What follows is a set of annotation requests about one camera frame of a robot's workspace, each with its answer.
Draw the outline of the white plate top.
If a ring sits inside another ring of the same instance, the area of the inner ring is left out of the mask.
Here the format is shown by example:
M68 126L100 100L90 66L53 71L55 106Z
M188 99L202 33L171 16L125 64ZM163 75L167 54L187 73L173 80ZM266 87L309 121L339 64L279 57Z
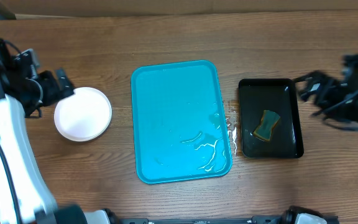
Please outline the white plate top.
M107 96L91 87L74 89L74 95L59 101L55 107L56 126L87 125L108 127L112 119L112 106Z

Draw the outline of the yellow green sponge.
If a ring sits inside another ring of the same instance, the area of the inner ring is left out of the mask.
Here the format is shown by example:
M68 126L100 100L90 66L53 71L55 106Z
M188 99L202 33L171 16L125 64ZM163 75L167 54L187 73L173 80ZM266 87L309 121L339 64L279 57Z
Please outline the yellow green sponge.
M264 110L259 125L253 132L253 135L265 142L270 142L277 123L280 121L280 115L274 111Z

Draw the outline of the yellow plate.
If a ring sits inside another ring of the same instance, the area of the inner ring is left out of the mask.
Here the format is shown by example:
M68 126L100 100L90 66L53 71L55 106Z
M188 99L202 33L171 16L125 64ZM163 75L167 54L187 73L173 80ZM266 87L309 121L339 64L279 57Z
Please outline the yellow plate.
M97 126L75 125L70 127L56 126L56 129L68 140L86 142L101 137L108 130L108 127L99 128Z

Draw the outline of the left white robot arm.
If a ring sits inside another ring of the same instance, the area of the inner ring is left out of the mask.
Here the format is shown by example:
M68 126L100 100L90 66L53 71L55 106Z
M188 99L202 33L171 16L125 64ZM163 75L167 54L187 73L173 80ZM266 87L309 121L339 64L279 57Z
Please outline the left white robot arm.
M74 94L65 71L38 73L32 49L13 55L0 38L0 222L86 223L78 205L59 208L30 146L25 121Z

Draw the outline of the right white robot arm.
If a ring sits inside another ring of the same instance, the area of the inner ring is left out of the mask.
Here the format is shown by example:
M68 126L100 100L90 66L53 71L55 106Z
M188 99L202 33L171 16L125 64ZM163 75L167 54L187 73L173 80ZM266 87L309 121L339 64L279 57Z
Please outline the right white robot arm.
M343 80L330 77L316 70L293 79L294 83L305 82L297 89L301 100L314 96L313 104L323 124L341 131L358 132L358 62L344 62Z

